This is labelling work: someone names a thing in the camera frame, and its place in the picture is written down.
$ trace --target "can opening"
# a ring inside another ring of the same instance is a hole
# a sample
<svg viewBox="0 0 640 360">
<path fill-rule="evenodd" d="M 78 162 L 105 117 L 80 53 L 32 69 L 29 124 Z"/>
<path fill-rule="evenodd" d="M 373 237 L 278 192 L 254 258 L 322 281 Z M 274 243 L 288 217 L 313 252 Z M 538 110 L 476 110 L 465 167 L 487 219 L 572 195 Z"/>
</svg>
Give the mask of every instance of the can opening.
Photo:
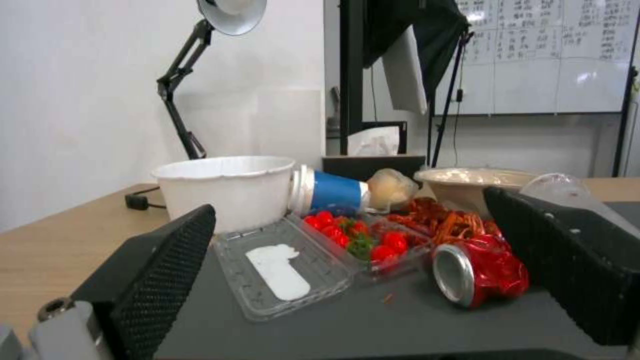
<svg viewBox="0 0 640 360">
<path fill-rule="evenodd" d="M 450 252 L 443 251 L 438 254 L 435 261 L 434 270 L 438 287 L 447 299 L 460 302 L 463 297 L 464 279 L 458 258 Z"/>
</svg>

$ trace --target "black textured pad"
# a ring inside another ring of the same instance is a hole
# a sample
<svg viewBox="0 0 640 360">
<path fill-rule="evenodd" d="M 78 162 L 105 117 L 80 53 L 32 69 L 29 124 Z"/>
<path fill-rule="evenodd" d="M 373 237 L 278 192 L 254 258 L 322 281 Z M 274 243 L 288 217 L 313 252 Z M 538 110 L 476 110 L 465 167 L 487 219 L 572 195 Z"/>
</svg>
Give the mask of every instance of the black textured pad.
<svg viewBox="0 0 640 360">
<path fill-rule="evenodd" d="M 487 206 L 514 253 L 602 345 L 628 345 L 640 311 L 640 240 L 600 215 L 497 188 Z"/>
<path fill-rule="evenodd" d="M 127 240 L 72 295 L 91 302 L 117 359 L 151 359 L 191 290 L 216 223 L 204 205 Z"/>
</svg>

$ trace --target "crushed soda can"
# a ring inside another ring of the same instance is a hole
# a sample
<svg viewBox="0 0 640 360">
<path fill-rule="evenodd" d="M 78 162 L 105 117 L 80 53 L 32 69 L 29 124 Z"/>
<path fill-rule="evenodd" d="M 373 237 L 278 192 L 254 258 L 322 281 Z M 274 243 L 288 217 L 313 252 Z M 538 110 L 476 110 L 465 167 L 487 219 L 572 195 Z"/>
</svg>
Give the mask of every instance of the crushed soda can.
<svg viewBox="0 0 640 360">
<path fill-rule="evenodd" d="M 515 298 L 529 288 L 529 273 L 502 238 L 480 235 L 438 246 L 433 275 L 442 293 L 464 307 L 489 297 Z"/>
</svg>

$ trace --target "green vegetable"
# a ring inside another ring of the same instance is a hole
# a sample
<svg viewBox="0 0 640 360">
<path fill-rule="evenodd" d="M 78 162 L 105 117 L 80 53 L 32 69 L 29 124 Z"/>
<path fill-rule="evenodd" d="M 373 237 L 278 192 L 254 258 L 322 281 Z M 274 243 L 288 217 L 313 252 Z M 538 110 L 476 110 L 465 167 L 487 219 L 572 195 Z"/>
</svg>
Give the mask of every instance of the green vegetable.
<svg viewBox="0 0 640 360">
<path fill-rule="evenodd" d="M 368 261 L 371 257 L 373 246 L 373 238 L 361 233 L 358 237 L 351 239 L 349 246 L 347 246 L 347 251 L 357 259 Z"/>
</svg>

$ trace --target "blue paper cup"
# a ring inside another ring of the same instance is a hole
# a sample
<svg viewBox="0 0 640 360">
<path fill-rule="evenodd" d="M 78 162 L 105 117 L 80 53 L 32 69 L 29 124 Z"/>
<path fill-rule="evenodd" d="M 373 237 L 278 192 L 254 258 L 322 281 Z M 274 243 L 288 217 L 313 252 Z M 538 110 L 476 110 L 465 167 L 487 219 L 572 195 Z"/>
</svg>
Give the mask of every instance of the blue paper cup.
<svg viewBox="0 0 640 360">
<path fill-rule="evenodd" d="M 321 210 L 336 215 L 363 211 L 369 205 L 369 198 L 367 183 L 302 165 L 300 171 L 293 173 L 289 209 L 301 217 Z"/>
</svg>

